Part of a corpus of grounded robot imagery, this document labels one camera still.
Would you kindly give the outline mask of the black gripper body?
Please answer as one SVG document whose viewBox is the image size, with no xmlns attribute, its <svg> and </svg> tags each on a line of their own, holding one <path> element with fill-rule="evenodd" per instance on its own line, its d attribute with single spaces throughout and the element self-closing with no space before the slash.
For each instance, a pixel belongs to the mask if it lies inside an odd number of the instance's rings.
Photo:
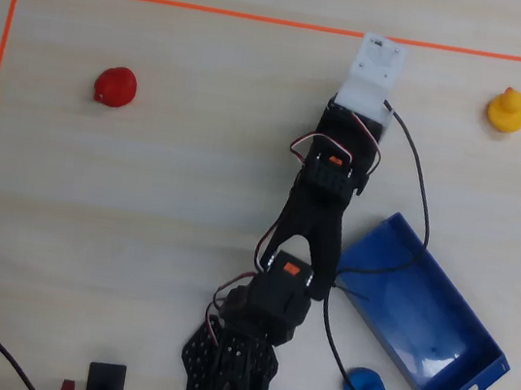
<svg viewBox="0 0 521 390">
<path fill-rule="evenodd" d="M 383 125 L 338 105 L 333 96 L 326 104 L 316 131 L 334 138 L 348 150 L 376 154 Z"/>
</svg>

